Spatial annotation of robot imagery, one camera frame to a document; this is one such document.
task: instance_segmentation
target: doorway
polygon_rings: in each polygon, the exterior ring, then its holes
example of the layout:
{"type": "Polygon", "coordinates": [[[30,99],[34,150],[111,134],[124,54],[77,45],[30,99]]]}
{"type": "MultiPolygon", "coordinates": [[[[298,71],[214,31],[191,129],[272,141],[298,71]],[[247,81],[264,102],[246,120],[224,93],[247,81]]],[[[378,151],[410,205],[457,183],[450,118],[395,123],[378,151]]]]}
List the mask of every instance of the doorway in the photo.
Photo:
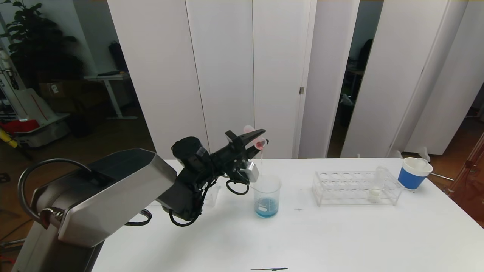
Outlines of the doorway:
{"type": "Polygon", "coordinates": [[[366,64],[377,32],[383,0],[360,1],[353,39],[349,50],[338,109],[328,148],[328,158],[339,158],[353,109],[363,80],[366,64]]]}

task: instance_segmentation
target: glass beaker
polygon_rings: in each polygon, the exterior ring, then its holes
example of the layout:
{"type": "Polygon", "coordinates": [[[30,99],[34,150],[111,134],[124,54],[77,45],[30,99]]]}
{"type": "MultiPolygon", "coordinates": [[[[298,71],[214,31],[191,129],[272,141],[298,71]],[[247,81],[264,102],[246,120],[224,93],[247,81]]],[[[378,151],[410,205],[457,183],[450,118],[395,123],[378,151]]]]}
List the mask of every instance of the glass beaker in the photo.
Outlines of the glass beaker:
{"type": "Polygon", "coordinates": [[[280,178],[275,175],[261,175],[253,189],[256,213],[265,218],[274,216],[279,210],[280,178]]]}

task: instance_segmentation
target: red object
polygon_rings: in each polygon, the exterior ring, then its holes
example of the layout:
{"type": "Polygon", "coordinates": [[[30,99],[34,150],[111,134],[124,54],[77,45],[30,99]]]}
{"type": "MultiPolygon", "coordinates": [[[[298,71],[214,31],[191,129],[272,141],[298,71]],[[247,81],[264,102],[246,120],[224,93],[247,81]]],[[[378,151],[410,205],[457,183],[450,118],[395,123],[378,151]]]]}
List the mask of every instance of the red object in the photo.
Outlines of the red object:
{"type": "Polygon", "coordinates": [[[8,258],[8,257],[4,257],[2,255],[0,255],[0,260],[6,260],[6,261],[8,261],[11,264],[15,264],[15,260],[14,259],[8,258]]]}
{"type": "Polygon", "coordinates": [[[20,121],[14,120],[6,124],[0,125],[6,132],[15,134],[17,132],[29,132],[39,127],[36,120],[20,121]]]}

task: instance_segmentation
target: yellow object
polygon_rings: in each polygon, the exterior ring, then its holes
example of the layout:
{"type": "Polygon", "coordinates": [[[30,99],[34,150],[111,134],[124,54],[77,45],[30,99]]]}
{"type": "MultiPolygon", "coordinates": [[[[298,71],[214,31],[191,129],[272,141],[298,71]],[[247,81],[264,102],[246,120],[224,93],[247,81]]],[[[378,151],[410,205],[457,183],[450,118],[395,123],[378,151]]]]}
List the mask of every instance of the yellow object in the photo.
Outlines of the yellow object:
{"type": "Polygon", "coordinates": [[[16,148],[18,146],[18,143],[13,140],[5,131],[0,129],[0,139],[2,141],[6,142],[8,145],[10,145],[13,148],[16,148]]]}

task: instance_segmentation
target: blue paper cup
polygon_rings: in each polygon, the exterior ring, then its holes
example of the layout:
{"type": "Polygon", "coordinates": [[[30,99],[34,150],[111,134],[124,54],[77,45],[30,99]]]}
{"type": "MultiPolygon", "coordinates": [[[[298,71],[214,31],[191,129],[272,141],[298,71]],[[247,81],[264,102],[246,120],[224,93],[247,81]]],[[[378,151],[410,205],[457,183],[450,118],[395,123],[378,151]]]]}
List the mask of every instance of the blue paper cup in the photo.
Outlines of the blue paper cup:
{"type": "Polygon", "coordinates": [[[425,178],[434,170],[434,168],[427,163],[424,167],[421,166],[422,158],[405,158],[403,159],[402,169],[398,175],[398,181],[408,190],[417,189],[425,178]]]}

